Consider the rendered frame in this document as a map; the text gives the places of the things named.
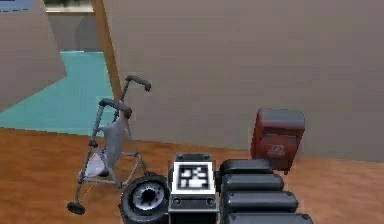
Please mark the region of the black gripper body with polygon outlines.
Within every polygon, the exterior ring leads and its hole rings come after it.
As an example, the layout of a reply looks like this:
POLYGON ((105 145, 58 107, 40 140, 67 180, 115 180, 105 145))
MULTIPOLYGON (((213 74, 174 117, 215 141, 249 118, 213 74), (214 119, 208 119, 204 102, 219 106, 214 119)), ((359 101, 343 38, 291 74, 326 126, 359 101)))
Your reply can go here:
POLYGON ((162 175, 132 181, 121 195, 119 209, 124 224, 168 224, 170 192, 162 175))

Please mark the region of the grey folding stroller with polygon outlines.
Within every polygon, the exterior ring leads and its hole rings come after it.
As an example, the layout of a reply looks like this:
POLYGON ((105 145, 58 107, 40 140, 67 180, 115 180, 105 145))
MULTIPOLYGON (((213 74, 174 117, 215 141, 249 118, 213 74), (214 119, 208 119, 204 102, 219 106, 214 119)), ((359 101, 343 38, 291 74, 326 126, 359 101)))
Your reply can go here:
POLYGON ((138 167, 141 167, 145 174, 148 173, 142 155, 129 130, 128 121, 132 115, 132 109, 125 104, 124 98, 132 81, 142 85, 147 92, 151 91, 152 85, 137 75, 128 75, 125 81, 118 100, 102 98, 98 103, 95 123, 88 141, 88 150, 77 175, 74 199, 67 204, 67 209, 71 213, 83 215, 86 212, 85 207, 81 204, 84 197, 79 197, 84 183, 111 184, 122 191, 132 181, 138 167), (114 172, 114 167, 121 156, 136 159, 131 173, 123 181, 120 181, 114 172))

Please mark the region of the blue framed window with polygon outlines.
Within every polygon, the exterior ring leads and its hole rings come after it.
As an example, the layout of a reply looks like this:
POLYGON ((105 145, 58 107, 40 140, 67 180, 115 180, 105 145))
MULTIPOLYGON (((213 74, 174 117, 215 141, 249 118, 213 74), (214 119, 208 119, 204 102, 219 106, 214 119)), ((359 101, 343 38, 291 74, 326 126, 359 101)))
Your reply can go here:
POLYGON ((34 0, 0 0, 0 12, 15 12, 31 10, 34 0))

